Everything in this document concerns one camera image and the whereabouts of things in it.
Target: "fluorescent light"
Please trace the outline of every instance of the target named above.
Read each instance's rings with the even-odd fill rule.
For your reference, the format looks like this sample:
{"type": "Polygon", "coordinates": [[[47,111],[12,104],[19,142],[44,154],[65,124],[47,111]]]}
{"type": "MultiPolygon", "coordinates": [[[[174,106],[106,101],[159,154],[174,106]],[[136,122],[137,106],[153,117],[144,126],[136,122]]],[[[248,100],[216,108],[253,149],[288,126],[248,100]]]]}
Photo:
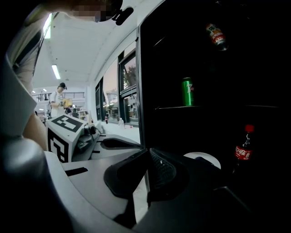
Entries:
{"type": "Polygon", "coordinates": [[[51,14],[49,15],[49,17],[45,21],[45,25],[43,27],[43,30],[44,30],[44,33],[45,33],[45,39],[49,39],[50,38],[50,22],[51,22],[51,14]]]}
{"type": "Polygon", "coordinates": [[[56,67],[56,65],[52,65],[51,67],[53,68],[53,71],[55,73],[55,77],[57,79],[60,79],[60,74],[59,74],[59,71],[58,71],[58,68],[56,67]]]}

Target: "coca-cola bottle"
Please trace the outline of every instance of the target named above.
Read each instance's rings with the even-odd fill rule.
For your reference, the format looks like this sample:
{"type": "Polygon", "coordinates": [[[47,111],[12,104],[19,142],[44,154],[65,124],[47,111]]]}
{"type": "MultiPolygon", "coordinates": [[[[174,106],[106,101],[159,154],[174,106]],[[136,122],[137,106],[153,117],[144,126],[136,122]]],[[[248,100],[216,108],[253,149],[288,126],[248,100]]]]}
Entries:
{"type": "Polygon", "coordinates": [[[254,131],[253,125],[246,125],[245,126],[245,137],[243,138],[243,141],[236,146],[235,149],[235,157],[236,157],[236,164],[233,169],[233,172],[237,172],[237,170],[242,169],[247,161],[250,160],[251,155],[253,153],[252,150],[252,133],[254,131]]]}

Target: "railing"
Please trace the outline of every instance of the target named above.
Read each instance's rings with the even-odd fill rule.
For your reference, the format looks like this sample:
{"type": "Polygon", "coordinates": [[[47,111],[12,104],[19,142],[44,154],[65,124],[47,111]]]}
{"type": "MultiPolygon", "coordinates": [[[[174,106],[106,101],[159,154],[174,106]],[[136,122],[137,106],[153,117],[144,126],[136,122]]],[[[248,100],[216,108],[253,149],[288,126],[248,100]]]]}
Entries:
{"type": "MultiPolygon", "coordinates": [[[[47,101],[50,100],[50,95],[51,93],[45,93],[45,94],[38,94],[38,95],[33,95],[33,99],[36,102],[40,101],[47,101]]],[[[85,93],[84,92],[64,92],[62,93],[64,99],[84,99],[85,98],[85,93]]]]}

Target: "black slot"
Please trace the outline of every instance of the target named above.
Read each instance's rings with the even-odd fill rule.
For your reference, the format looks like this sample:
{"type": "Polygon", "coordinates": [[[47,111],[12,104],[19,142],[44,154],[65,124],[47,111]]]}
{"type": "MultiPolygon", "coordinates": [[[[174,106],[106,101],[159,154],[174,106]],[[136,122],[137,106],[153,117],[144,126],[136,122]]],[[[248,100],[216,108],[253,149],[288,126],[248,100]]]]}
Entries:
{"type": "Polygon", "coordinates": [[[67,176],[74,176],[74,175],[77,175],[77,174],[81,174],[83,172],[87,172],[88,169],[85,168],[85,167],[80,167],[80,168],[76,168],[76,169],[72,169],[72,170],[68,170],[68,171],[65,171],[65,173],[67,174],[67,176]]]}

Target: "can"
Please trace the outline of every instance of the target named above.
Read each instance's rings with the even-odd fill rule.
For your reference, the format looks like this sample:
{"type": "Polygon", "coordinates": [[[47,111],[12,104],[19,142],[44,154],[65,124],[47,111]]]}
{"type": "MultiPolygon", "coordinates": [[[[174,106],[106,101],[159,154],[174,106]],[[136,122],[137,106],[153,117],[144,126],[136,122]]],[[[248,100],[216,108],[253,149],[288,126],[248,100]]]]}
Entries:
{"type": "Polygon", "coordinates": [[[226,43],[226,36],[218,27],[216,27],[214,24],[207,24],[206,32],[210,37],[212,43],[217,47],[219,51],[227,50],[228,45],[226,43]]]}
{"type": "Polygon", "coordinates": [[[183,106],[194,105],[194,87],[192,79],[189,77],[182,79],[182,99],[183,106]]]}

